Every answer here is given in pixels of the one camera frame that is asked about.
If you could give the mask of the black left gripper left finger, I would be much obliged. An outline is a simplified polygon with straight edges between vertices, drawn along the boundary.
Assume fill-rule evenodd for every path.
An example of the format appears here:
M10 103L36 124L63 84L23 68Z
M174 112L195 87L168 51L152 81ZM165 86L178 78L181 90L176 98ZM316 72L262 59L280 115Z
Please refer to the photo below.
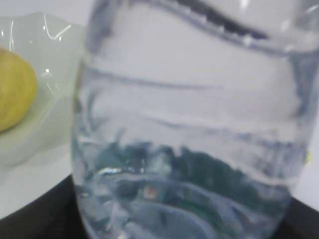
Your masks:
M0 220L2 239L86 239L71 176Z

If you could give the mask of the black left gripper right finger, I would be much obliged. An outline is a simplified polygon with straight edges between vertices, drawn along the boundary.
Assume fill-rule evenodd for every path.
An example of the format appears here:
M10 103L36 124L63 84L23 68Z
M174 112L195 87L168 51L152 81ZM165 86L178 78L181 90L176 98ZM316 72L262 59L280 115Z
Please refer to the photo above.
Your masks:
M292 198L275 239L318 239L319 212Z

